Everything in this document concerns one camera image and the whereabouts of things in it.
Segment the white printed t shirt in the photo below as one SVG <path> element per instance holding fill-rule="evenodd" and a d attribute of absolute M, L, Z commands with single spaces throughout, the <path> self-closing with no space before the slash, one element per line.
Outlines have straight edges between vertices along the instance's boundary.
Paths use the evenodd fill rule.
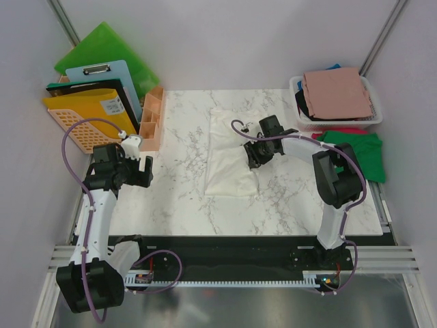
<path fill-rule="evenodd" d="M 205 195 L 246 197 L 258 194 L 258 179 L 249 169 L 244 144 L 248 139 L 231 127 L 233 120 L 246 125 L 247 135 L 260 132 L 261 111 L 235 112 L 215 108 L 210 111 L 209 147 L 206 169 Z"/>

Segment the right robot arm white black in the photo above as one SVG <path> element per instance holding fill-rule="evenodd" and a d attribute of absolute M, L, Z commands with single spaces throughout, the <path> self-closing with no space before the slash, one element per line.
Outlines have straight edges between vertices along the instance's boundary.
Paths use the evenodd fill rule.
<path fill-rule="evenodd" d="M 248 126 L 233 120 L 231 127 L 248 141 L 244 149 L 251 169 L 267 164 L 274 155 L 296 157 L 313 166 L 318 194 L 324 203 L 322 223 L 317 233 L 314 264 L 328 269 L 337 261 L 336 248 L 347 243 L 349 211 L 362 204 L 367 183 L 352 146 L 334 145 L 305 136 L 295 129 L 285 130 L 275 115 L 259 121 L 261 132 L 251 137 Z"/>

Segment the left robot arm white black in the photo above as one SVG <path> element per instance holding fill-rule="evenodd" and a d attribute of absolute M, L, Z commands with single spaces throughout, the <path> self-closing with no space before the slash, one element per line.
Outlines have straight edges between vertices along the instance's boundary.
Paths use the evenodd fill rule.
<path fill-rule="evenodd" d="M 84 213 L 79 238 L 66 266 L 57 269 L 56 282 L 74 313 L 116 307 L 124 300 L 124 280 L 131 267 L 142 269 L 150 253 L 138 236 L 122 239 L 108 250 L 112 214 L 123 185 L 148 188 L 153 179 L 151 157 L 140 169 L 139 136 L 122 143 L 94 147 L 94 162 L 83 184 Z"/>

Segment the red t shirt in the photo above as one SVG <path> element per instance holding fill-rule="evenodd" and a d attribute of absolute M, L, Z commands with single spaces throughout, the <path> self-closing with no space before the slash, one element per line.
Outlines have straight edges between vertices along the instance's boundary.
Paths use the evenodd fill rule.
<path fill-rule="evenodd" d="M 319 132 L 319 133 L 312 133 L 311 138 L 318 139 L 324 133 L 327 133 L 327 132 L 338 132 L 338 133 L 354 134 L 354 135 L 366 135 L 366 134 L 368 134 L 368 132 L 366 130 L 359 129 L 359 128 L 334 128 L 334 129 Z"/>

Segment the orange mesh file holder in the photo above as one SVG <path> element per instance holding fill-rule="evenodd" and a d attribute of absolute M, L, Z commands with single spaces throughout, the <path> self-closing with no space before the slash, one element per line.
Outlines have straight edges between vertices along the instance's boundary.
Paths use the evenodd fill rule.
<path fill-rule="evenodd" d="M 71 82 L 68 77 L 62 76 L 58 83 Z M 128 108 L 132 110 L 127 100 L 122 100 Z M 68 126 L 60 117 L 61 111 L 54 111 L 48 113 L 53 119 L 66 131 L 71 126 Z M 81 121 L 80 116 L 74 116 L 74 123 Z M 69 137 L 74 140 L 76 145 L 85 153 L 92 153 L 93 147 L 101 144 L 119 143 L 121 141 L 119 137 L 119 130 L 121 130 L 116 124 L 102 119 L 96 118 L 93 122 L 84 122 L 75 127 L 70 133 Z"/>

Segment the black garment in basket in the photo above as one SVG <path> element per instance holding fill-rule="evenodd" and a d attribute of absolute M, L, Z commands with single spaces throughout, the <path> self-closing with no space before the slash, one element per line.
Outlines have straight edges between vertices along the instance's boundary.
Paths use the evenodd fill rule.
<path fill-rule="evenodd" d="M 305 100 L 305 95 L 303 90 L 299 90 L 295 93 L 296 104 L 298 105 L 299 111 L 308 119 L 312 120 L 310 116 L 309 109 Z"/>

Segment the peach compartment organizer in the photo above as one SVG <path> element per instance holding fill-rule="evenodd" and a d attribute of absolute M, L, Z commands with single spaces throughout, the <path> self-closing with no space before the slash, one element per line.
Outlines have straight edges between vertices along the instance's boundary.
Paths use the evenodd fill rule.
<path fill-rule="evenodd" d="M 165 90 L 156 86 L 144 98 L 143 114 L 139 135 L 143 138 L 140 151 L 159 151 L 163 138 L 163 121 L 165 118 Z"/>

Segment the yellow folder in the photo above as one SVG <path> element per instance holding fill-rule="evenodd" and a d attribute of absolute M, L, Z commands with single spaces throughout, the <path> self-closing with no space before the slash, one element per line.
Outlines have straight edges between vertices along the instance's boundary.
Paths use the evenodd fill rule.
<path fill-rule="evenodd" d="M 60 117 L 68 125 L 74 123 L 74 116 L 82 120 L 102 118 L 116 124 L 127 134 L 139 131 L 135 114 L 125 105 L 114 89 L 95 89 L 43 98 L 43 103 L 50 112 L 61 111 Z"/>

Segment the white laundry basket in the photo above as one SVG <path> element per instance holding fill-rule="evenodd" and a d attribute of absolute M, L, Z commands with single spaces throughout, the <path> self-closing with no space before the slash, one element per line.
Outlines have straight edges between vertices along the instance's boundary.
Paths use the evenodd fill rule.
<path fill-rule="evenodd" d="M 311 121 L 308 118 L 304 118 L 304 115 L 300 114 L 298 104 L 296 101 L 295 93 L 298 92 L 298 82 L 302 80 L 302 76 L 295 76 L 290 79 L 290 107 L 291 109 L 286 114 L 287 118 L 294 118 L 297 123 L 297 127 L 301 131 L 324 131 L 332 128 L 361 128 L 365 129 L 374 124 L 379 124 L 383 120 L 382 105 L 376 94 L 375 89 L 370 85 L 370 82 L 361 77 L 361 83 L 364 89 L 369 94 L 369 103 L 372 114 L 368 118 L 352 121 Z"/>

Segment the pink folded t shirt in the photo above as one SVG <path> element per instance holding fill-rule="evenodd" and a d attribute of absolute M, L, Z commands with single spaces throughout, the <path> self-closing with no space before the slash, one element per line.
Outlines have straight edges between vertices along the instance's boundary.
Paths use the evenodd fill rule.
<path fill-rule="evenodd" d="M 302 90 L 310 118 L 354 120 L 372 115 L 369 93 L 356 67 L 306 72 Z"/>

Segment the light blue clipboard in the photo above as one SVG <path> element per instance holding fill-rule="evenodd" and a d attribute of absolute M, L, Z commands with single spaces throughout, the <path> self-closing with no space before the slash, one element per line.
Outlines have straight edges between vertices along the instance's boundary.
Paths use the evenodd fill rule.
<path fill-rule="evenodd" d="M 119 79 L 122 83 L 122 86 L 128 91 L 130 104 L 132 105 L 136 119 L 141 119 L 143 110 L 140 105 L 139 97 L 137 96 L 127 63 L 124 60 L 108 61 L 100 64 L 68 68 L 66 69 L 66 75 L 71 82 L 91 82 Z"/>

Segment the black folder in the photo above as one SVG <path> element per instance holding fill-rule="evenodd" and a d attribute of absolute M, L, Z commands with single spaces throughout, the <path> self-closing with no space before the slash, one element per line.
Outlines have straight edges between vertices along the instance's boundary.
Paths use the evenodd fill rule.
<path fill-rule="evenodd" d="M 104 79 L 100 81 L 68 82 L 68 83 L 49 83 L 46 91 L 51 96 L 63 96 L 75 94 L 89 90 L 114 89 L 122 100 L 127 100 L 132 110 L 138 114 L 140 107 L 134 104 L 128 88 L 124 86 L 120 79 Z"/>

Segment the green t shirt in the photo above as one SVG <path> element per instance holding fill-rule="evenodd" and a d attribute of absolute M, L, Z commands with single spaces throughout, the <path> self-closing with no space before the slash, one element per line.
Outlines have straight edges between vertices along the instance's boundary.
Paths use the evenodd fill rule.
<path fill-rule="evenodd" d="M 377 134 L 325 131 L 322 134 L 314 133 L 311 137 L 330 144 L 350 144 L 358 159 L 364 177 L 373 182 L 386 182 L 386 172 L 382 161 L 382 141 Z"/>

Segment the green plastic board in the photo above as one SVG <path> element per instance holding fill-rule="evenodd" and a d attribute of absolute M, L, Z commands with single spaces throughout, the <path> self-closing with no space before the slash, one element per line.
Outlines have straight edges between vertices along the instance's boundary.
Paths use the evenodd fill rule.
<path fill-rule="evenodd" d="M 56 64 L 55 70 L 66 74 L 69 68 L 124 60 L 129 69 L 137 96 L 142 98 L 160 80 L 146 62 L 106 22 L 100 23 Z"/>

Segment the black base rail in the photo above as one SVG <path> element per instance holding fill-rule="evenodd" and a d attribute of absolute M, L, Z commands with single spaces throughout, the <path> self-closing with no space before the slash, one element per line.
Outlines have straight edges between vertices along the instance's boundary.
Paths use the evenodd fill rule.
<path fill-rule="evenodd" d="M 138 264 L 158 279 L 274 280 L 299 279 L 304 271 L 349 271 L 351 251 L 318 266 L 313 255 L 315 236 L 111 236 L 114 246 L 136 241 L 140 256 L 160 253 Z"/>

